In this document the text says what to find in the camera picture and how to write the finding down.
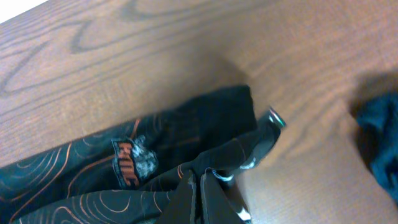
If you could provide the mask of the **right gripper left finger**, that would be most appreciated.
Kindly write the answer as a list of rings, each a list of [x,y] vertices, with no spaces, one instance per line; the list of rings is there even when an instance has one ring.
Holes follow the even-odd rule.
[[[180,181],[169,205],[156,224],[195,224],[197,184],[190,170]]]

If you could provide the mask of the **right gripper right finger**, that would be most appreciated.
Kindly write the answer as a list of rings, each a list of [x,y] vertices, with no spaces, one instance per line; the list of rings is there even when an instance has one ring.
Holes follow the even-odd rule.
[[[200,192],[205,224],[245,224],[239,216],[244,207],[227,197],[212,171],[201,176]]]

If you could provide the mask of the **black orange-patterned jersey shirt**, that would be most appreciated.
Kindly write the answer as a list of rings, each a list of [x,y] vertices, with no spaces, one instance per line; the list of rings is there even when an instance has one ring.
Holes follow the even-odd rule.
[[[254,115],[237,85],[68,142],[1,169],[2,223],[156,223],[183,176],[212,171],[226,191],[277,142],[284,120]]]

